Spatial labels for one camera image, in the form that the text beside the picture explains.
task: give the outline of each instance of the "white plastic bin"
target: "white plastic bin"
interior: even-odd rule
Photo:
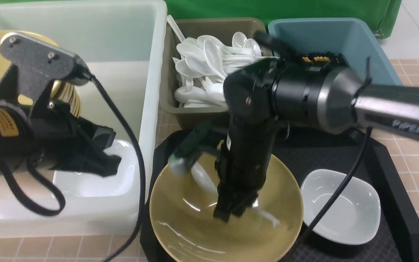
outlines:
[[[49,1],[0,5],[0,30],[24,30],[45,35],[73,51],[90,67],[131,125],[143,152],[147,195],[155,149],[156,123],[163,62],[167,8],[162,0]],[[96,88],[78,87],[82,116],[116,130],[129,141]],[[57,207],[48,191],[30,177],[21,187],[46,207]],[[138,168],[120,195],[79,197],[67,194],[57,217],[32,214],[8,193],[0,177],[0,237],[45,235],[128,234],[138,212]],[[66,184],[70,181],[57,181]]]

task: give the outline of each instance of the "black cable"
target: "black cable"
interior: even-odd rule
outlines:
[[[0,157],[0,171],[4,176],[4,179],[7,182],[12,194],[15,196],[18,202],[22,204],[28,210],[42,215],[42,216],[56,216],[63,211],[65,208],[65,198],[63,193],[55,186],[51,181],[46,179],[42,174],[36,171],[34,164],[32,163],[31,159],[27,160],[27,170],[33,178],[35,178],[40,184],[42,184],[45,188],[47,188],[53,195],[55,196],[56,200],[59,203],[59,209],[47,209],[45,207],[40,206],[35,201],[30,199],[25,192],[20,188],[17,180],[14,178],[14,175],[7,164],[1,159]]]
[[[342,194],[342,191],[346,188],[346,186],[349,184],[352,177],[354,177],[354,174],[356,170],[358,169],[361,161],[363,160],[364,154],[366,152],[366,149],[368,148],[368,143],[370,141],[371,136],[371,128],[366,129],[366,134],[364,135],[364,140],[361,144],[359,154],[356,157],[356,160],[354,162],[354,165],[342,181],[340,183],[339,187],[336,189],[334,194],[332,194],[331,198],[326,202],[324,207],[319,211],[319,213],[316,215],[316,217],[313,219],[313,221],[309,224],[307,229],[301,234],[301,236],[296,240],[296,242],[293,244],[292,248],[289,251],[289,257],[292,257],[295,251],[298,249],[298,247],[307,239],[307,237],[311,234],[314,227],[319,223],[319,221],[323,218],[323,216],[326,214],[326,212],[331,208],[332,204],[336,201],[336,199]]]
[[[104,101],[108,104],[114,115],[117,117],[119,122],[121,122],[121,125],[124,127],[126,133],[130,137],[130,140],[132,141],[133,148],[135,149],[135,152],[137,154],[138,158],[138,169],[140,171],[140,199],[138,203],[138,216],[137,216],[137,224],[135,225],[135,228],[133,229],[132,234],[130,235],[129,239],[114,253],[109,255],[103,262],[109,262],[113,260],[115,257],[117,257],[119,254],[124,252],[124,250],[132,244],[132,242],[135,240],[135,238],[138,235],[138,232],[141,227],[141,223],[143,221],[143,209],[145,208],[145,186],[146,186],[146,176],[145,176],[145,161],[143,160],[143,155],[140,150],[140,146],[138,144],[138,140],[133,134],[132,129],[128,125],[127,121],[124,119],[123,115],[120,113],[118,108],[114,105],[114,102],[109,97],[108,93],[106,93],[106,90],[103,88],[103,85],[96,79],[94,75],[92,75],[86,68],[83,70],[83,76],[90,80],[98,89],[101,96],[103,97]]]

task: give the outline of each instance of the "tiled floor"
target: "tiled floor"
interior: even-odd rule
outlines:
[[[405,85],[419,85],[419,60],[391,60]],[[157,144],[179,126],[174,117],[159,112]],[[374,139],[386,145],[419,216],[419,142],[382,131]],[[127,236],[40,237],[0,239],[0,262],[96,262],[117,249]],[[135,241],[117,262],[145,262]]]

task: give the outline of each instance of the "translucent storage bin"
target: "translucent storage bin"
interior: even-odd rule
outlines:
[[[0,30],[24,30],[45,35],[80,55],[139,138],[147,173],[147,192],[155,149],[161,65],[166,27],[162,0],[48,1],[0,5]],[[124,129],[95,86],[77,87],[81,116],[109,126],[116,139],[129,141]],[[101,194],[66,194],[67,205],[57,217],[45,218],[19,204],[0,177],[0,237],[44,235],[128,234],[135,226],[140,179],[138,166],[127,177],[108,180]],[[52,171],[45,176],[53,179]],[[18,174],[22,189],[46,207],[57,208],[51,194],[27,174]],[[54,178],[57,185],[84,184],[76,177]],[[121,191],[107,191],[117,188]]]
[[[301,53],[342,53],[362,79],[366,58],[375,84],[401,85],[397,73],[368,25],[356,18],[299,18],[274,20],[270,35],[286,41]]]

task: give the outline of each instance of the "blue plastic bin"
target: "blue plastic bin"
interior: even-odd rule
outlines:
[[[378,40],[368,25],[356,18],[300,18],[274,20],[270,35],[292,45],[300,53],[342,53],[362,79],[366,58],[371,58],[370,74],[374,84],[402,85]]]

